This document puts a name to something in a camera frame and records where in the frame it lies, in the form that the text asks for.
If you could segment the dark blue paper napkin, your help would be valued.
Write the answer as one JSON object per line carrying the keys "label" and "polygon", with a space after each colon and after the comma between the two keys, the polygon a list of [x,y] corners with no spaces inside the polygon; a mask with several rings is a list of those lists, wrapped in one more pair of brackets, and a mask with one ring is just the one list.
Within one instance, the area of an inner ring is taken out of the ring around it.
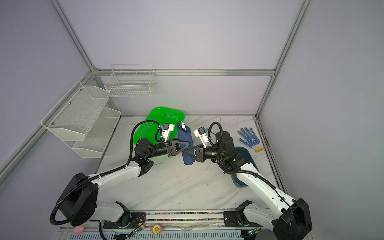
{"label": "dark blue paper napkin", "polygon": [[[178,138],[179,138],[179,141],[185,141],[185,142],[189,142],[191,144],[191,146],[189,148],[193,148],[194,147],[194,144],[193,144],[193,138],[192,138],[192,135],[191,135],[191,129],[185,124],[186,126],[186,129],[187,131],[185,132],[182,128],[181,128],[181,122],[182,121],[179,121],[178,124],[177,124],[177,128],[178,128]],[[192,165],[194,162],[184,162],[185,165]]]}

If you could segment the silver metal spoon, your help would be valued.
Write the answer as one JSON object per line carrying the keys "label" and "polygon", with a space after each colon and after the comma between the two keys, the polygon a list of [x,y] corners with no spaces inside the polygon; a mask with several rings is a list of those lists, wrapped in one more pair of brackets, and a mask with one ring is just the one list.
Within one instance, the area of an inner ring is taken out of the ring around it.
{"label": "silver metal spoon", "polygon": [[187,131],[186,126],[185,126],[185,124],[184,124],[183,122],[181,122],[181,128],[182,128],[185,132]]}

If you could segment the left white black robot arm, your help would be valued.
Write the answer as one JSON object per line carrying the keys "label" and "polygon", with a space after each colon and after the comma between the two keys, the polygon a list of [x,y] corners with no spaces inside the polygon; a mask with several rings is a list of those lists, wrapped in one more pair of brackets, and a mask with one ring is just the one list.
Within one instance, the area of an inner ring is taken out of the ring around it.
{"label": "left white black robot arm", "polygon": [[73,227],[87,221],[121,222],[130,211],[119,201],[106,203],[99,197],[107,190],[130,179],[146,174],[154,165],[150,159],[167,155],[176,156],[192,146],[192,143],[170,140],[156,145],[146,138],[138,140],[131,149],[129,162],[103,173],[72,177],[50,214],[53,226],[71,224]]}

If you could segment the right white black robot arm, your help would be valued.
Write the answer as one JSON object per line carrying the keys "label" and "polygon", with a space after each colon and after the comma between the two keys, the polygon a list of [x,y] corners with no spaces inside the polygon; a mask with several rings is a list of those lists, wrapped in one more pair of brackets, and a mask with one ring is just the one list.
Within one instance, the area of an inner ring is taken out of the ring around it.
{"label": "right white black robot arm", "polygon": [[236,209],[235,225],[262,226],[272,231],[279,240],[303,240],[310,233],[313,226],[309,205],[303,199],[295,200],[269,182],[252,163],[249,152],[234,146],[228,132],[218,132],[211,147],[205,128],[195,130],[194,135],[202,143],[185,150],[186,156],[196,162],[216,162],[225,174],[248,186],[267,205],[264,209],[252,201],[244,201]]}

